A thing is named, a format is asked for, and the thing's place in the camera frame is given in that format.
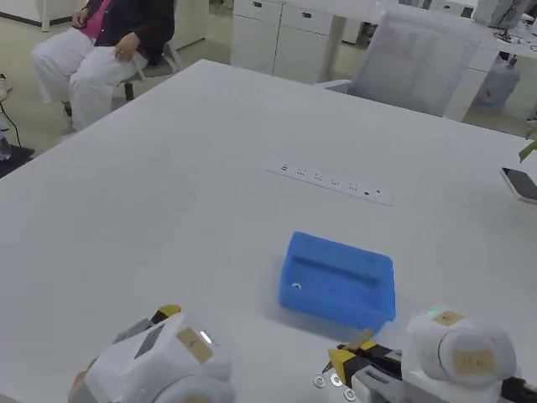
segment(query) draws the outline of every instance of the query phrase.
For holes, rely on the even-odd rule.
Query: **chair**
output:
[[[443,116],[478,45],[470,34],[388,10],[354,79],[318,86]]]
[[[174,15],[177,10],[177,2],[178,0],[174,1]],[[157,65],[147,65],[144,69],[141,69],[138,65],[136,65],[138,72],[134,76],[123,81],[125,88],[125,99],[127,102],[130,102],[134,99],[133,83],[135,81],[145,81],[148,78],[172,76],[176,72],[184,69],[183,63],[181,62],[176,49],[175,42],[172,39],[164,45],[163,57],[160,59],[160,62]]]

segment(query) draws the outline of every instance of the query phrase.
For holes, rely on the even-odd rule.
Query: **electrical outlet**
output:
[[[387,196],[376,187],[360,185],[356,181],[340,179],[333,175],[321,173],[318,170],[310,170],[287,162],[276,161],[270,162],[267,165],[267,170],[275,174],[287,176],[288,178],[310,183],[311,185],[324,187],[354,197],[360,197],[384,206],[392,205]]]

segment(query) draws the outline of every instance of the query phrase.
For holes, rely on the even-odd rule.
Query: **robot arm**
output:
[[[120,333],[70,403],[233,403],[231,361],[178,306]]]
[[[473,324],[448,309],[416,317],[396,352],[372,340],[331,350],[331,365],[360,403],[537,403],[517,369],[507,333]]]

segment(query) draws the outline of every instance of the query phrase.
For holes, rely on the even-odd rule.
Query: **blue plastic tray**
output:
[[[388,256],[294,233],[279,282],[279,303],[378,332],[395,318],[394,264]]]

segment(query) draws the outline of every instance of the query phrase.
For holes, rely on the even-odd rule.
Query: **smartphone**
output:
[[[501,172],[509,188],[518,199],[537,204],[537,186],[528,174],[509,168],[502,168]]]

